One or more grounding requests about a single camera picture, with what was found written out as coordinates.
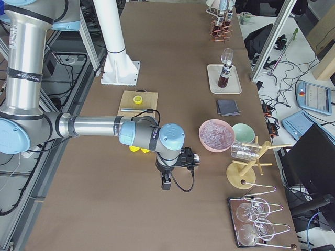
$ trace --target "green bowl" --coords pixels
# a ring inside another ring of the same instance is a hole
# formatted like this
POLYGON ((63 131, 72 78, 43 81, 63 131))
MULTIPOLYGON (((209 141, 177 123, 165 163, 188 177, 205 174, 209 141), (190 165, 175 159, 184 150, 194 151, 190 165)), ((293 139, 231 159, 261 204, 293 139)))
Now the green bowl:
POLYGON ((240 142, 253 142, 255 132, 247 124, 236 124, 232 127, 235 133, 235 139, 240 142))

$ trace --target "bowl of ice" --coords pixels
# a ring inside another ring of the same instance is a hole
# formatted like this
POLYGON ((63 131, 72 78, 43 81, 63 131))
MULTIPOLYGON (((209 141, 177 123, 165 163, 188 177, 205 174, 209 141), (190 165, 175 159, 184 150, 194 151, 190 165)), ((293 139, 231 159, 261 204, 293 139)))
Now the bowl of ice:
POLYGON ((219 153, 232 146, 235 141, 235 133, 227 122, 220 119, 210 119, 200 126, 199 138, 207 150, 219 153))

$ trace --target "blue cable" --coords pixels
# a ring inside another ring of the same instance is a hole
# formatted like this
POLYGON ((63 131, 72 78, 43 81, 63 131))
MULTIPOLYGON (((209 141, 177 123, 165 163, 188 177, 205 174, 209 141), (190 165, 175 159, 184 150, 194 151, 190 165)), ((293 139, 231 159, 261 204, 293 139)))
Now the blue cable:
POLYGON ((308 224, 307 224, 307 230, 306 230, 306 232, 307 232, 307 245, 308 245, 308 250, 309 250, 309 251, 311 251, 311 249, 310 249, 310 243, 309 243, 309 236, 308 236, 309 225, 310 225, 310 223, 312 222, 312 220, 313 220, 317 215, 319 215, 320 213, 321 213, 321 212, 317 212, 316 214, 314 214, 314 215, 309 219, 308 224))

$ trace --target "wooden base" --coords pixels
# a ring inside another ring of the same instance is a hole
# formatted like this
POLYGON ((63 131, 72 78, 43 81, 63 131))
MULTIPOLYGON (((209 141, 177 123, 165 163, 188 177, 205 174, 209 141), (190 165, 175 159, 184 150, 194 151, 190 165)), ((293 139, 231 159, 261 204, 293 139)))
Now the wooden base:
POLYGON ((244 179, 248 183, 255 183, 256 182, 256 174, 252 168, 247 171, 244 176, 239 175, 239 171, 242 170, 244 166, 236 163, 231 163, 227 167, 226 175, 229 182, 236 188, 239 189, 250 189, 252 185, 242 185, 241 180, 244 179))

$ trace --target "folded gray cloth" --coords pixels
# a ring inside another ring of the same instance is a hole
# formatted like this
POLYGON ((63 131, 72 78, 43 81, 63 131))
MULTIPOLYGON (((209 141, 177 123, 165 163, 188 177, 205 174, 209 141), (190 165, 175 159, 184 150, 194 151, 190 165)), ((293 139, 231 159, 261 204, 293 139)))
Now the folded gray cloth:
POLYGON ((217 112, 222 116, 236 116, 240 114, 235 100, 220 99, 217 101, 217 112))

